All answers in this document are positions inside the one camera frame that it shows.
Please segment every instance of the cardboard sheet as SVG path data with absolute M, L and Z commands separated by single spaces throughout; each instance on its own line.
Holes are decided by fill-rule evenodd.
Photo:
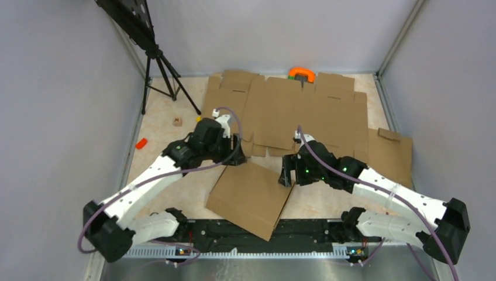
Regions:
M 269 241 L 292 187 L 279 174 L 250 161 L 228 166 L 210 192 L 206 208 Z
M 388 179 L 411 188 L 412 139 L 386 129 L 369 129 L 368 137 L 368 165 Z
M 322 73 L 318 77 L 315 84 L 303 87 L 295 80 L 254 78 L 243 114 L 244 145 L 266 146 L 271 156 L 293 154 L 292 139 L 301 125 L 337 156 L 367 162 L 366 94 L 353 92 L 352 78 Z
M 217 107 L 229 107 L 234 110 L 241 120 L 243 117 L 246 98 L 248 97 L 250 84 L 252 80 L 259 76 L 242 70 L 226 70 L 222 77 L 210 76 L 205 94 L 205 101 L 202 109 L 202 118 L 211 118 L 212 111 Z M 223 109 L 221 114 L 227 114 L 229 111 Z M 231 123 L 233 133 L 238 133 L 236 121 Z

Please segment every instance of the music stand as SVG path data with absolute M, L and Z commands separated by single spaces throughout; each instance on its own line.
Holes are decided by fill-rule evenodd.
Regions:
M 155 33 L 153 32 L 153 25 L 151 24 L 150 13 L 148 11 L 148 4 L 146 0 L 95 0 L 105 12 L 122 28 L 141 49 L 145 51 L 147 56 L 146 60 L 146 76 L 144 81 L 143 93 L 143 108 L 142 114 L 145 113 L 147 88 L 154 89 L 164 95 L 172 98 L 173 101 L 177 99 L 179 89 L 181 89 L 191 105 L 195 108 L 198 115 L 201 115 L 200 109 L 191 99 L 190 95 L 179 81 L 181 77 L 174 69 L 172 64 L 166 59 L 162 50 L 159 49 L 158 44 L 155 42 Z M 159 65 L 160 72 L 166 81 L 169 93 L 161 91 L 157 88 L 150 86 L 150 63 L 155 60 Z M 172 89 L 171 83 L 167 78 L 166 70 L 170 72 L 172 78 L 177 82 L 178 88 L 176 91 Z

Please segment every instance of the white wall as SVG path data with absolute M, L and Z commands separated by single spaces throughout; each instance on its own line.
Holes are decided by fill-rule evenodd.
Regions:
M 384 76 L 418 190 L 468 206 L 463 280 L 496 276 L 495 13 L 495 1 L 428 1 Z
M 157 43 L 184 76 L 226 68 L 377 71 L 416 0 L 148 0 Z M 144 51 L 136 46 L 145 62 Z M 159 76 L 156 63 L 152 75 Z
M 82 208 L 119 184 L 143 80 L 92 0 L 3 1 L 0 38 L 0 279 L 81 280 Z

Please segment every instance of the small wooden block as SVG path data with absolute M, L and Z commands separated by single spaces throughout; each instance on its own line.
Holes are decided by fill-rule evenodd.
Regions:
M 182 126 L 182 118 L 181 117 L 174 118 L 173 125 L 176 127 L 181 127 Z

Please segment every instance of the tiled floor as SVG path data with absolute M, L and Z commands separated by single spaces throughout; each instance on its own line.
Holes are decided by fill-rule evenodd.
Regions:
M 355 91 L 367 93 L 368 126 L 370 128 L 388 128 L 372 74 L 345 76 L 355 78 Z M 207 80 L 208 77 L 181 78 L 184 87 L 200 108 L 203 104 Z M 167 91 L 162 78 L 154 79 L 152 86 Z M 182 127 L 172 125 L 173 119 L 177 116 L 183 120 Z M 151 90 L 147 112 L 143 117 L 138 137 L 138 140 L 147 138 L 149 142 L 142 150 L 135 151 L 129 181 L 148 168 L 169 142 L 182 139 L 191 132 L 195 128 L 196 118 L 195 111 L 182 92 L 179 93 L 176 102 L 172 102 L 169 97 Z M 253 157 L 251 161 L 277 173 L 281 169 L 279 157 Z M 203 166 L 211 164 L 211 162 L 206 162 L 203 163 Z M 177 181 L 163 190 L 148 206 L 142 209 L 138 216 L 175 207 L 182 210 L 188 218 L 220 218 L 212 211 L 205 209 L 205 202 L 222 170 L 222 167 L 217 167 L 188 174 L 181 181 Z M 282 218 L 339 218 L 343 211 L 354 206 L 385 212 L 382 206 L 352 196 L 344 191 L 334 190 L 325 183 L 319 182 L 310 186 L 296 186 L 288 199 Z

